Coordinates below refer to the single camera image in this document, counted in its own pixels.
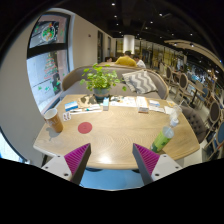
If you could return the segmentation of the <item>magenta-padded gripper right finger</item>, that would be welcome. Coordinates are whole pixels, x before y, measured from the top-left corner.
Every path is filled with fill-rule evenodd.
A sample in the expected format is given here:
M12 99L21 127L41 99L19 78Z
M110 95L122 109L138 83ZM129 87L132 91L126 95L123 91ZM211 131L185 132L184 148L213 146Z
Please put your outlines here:
M133 144L132 153L145 185L182 169L167 154L159 155L136 143Z

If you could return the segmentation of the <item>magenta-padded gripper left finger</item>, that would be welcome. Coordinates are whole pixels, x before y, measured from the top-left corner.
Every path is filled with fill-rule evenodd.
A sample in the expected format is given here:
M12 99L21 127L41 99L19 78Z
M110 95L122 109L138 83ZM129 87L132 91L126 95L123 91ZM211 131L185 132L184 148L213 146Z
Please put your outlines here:
M57 155L42 169L79 185L91 154L91 144L87 143L61 156Z

